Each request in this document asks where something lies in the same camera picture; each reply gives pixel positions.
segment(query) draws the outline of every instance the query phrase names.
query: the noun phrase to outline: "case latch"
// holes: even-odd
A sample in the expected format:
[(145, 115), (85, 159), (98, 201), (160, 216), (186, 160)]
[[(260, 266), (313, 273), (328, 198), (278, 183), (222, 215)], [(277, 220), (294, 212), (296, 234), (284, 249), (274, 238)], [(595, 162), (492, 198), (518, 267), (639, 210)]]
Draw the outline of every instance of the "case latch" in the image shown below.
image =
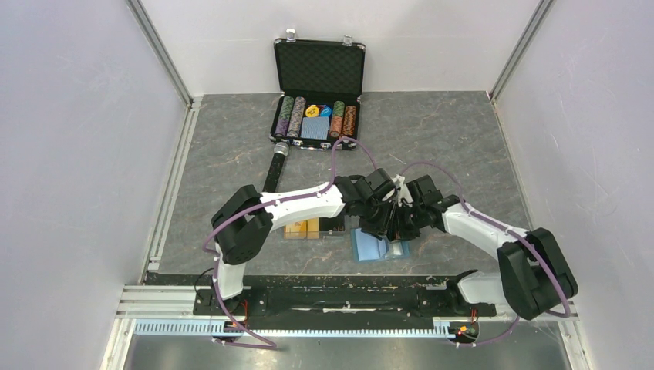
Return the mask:
[(295, 42), (295, 29), (286, 29), (286, 42)]
[(344, 35), (344, 36), (343, 36), (343, 45), (345, 45), (345, 46), (352, 46), (352, 36), (350, 36), (350, 35)]

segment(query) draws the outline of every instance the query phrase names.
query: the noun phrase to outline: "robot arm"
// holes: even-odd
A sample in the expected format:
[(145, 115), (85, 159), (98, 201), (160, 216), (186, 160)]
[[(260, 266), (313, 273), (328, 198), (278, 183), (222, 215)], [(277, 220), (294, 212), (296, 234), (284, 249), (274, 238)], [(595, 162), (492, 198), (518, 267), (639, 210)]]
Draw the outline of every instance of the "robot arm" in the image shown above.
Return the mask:
[[(249, 220), (236, 220), (215, 237), (220, 248), (218, 287), (223, 299), (243, 289), (245, 264), (258, 254), (265, 238), (287, 224), (316, 217), (335, 217), (341, 212), (359, 217), (359, 226), (368, 234), (393, 240), (411, 240), (423, 227), (436, 227), (471, 242), (498, 259), (500, 276), (491, 279), (469, 274), (458, 281), (461, 296), (470, 303), (505, 301), (522, 318), (531, 320), (553, 308), (559, 298), (542, 268), (530, 263), (528, 251), (507, 231), (470, 215), (458, 197), (443, 197), (429, 176), (407, 184), (404, 178), (391, 179), (386, 171), (375, 170), (367, 177), (336, 177), (334, 186), (319, 197), (275, 203), (255, 211)], [(318, 193), (325, 185), (290, 193), (257, 193), (252, 185), (242, 187), (211, 220), (213, 227), (255, 204), (280, 200), (292, 195)], [(470, 210), (481, 214), (467, 204)], [(565, 296), (577, 293), (577, 284), (552, 234), (542, 228), (528, 231), (487, 219), (512, 230), (532, 243), (555, 273)]]

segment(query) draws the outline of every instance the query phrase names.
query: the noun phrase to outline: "white wall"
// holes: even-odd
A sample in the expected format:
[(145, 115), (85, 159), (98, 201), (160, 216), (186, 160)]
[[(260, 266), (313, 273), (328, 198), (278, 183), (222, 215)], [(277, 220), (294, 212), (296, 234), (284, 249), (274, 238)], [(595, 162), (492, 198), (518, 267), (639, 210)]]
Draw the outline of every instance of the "white wall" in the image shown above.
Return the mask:
[(98, 368), (184, 108), (125, 2), (0, 2), (0, 368)]
[(536, 224), (579, 283), (597, 368), (654, 361), (654, 3), (556, 2), (499, 100)]
[(489, 90), (538, 0), (143, 0), (194, 95), (279, 91), (272, 40), (367, 45), (366, 91)]

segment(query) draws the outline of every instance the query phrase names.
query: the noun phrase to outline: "black microphone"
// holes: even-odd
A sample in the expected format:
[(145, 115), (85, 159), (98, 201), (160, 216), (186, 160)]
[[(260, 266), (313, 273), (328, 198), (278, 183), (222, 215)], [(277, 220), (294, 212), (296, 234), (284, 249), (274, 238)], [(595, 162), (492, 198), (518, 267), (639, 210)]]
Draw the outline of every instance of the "black microphone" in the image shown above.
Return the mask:
[(281, 169), (284, 166), (284, 160), (288, 155), (288, 144), (283, 141), (275, 144), (273, 152), (268, 175), (266, 176), (266, 181), (264, 183), (263, 191), (265, 193), (277, 192), (277, 184), (279, 183), (279, 177), (281, 176)]

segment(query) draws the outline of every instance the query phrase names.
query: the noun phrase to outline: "case lid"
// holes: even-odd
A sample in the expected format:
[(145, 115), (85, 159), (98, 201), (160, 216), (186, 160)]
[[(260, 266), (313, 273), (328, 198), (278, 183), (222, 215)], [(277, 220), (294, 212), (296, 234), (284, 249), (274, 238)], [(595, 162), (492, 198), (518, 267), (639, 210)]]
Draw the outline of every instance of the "case lid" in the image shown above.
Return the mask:
[(279, 87), (285, 93), (361, 96), (365, 54), (356, 42), (277, 39)]

